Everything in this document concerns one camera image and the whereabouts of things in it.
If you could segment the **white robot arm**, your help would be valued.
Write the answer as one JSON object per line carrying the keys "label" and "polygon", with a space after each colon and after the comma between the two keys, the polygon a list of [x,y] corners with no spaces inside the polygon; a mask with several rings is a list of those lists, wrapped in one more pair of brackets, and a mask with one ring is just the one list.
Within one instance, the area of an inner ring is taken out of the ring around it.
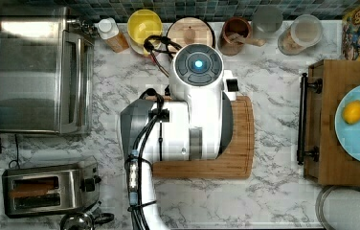
{"label": "white robot arm", "polygon": [[158,214],[152,165],[214,160],[233,136],[237,83],[206,44],[179,46],[167,71],[167,101],[153,88],[120,114],[119,138],[133,230],[169,230]]}

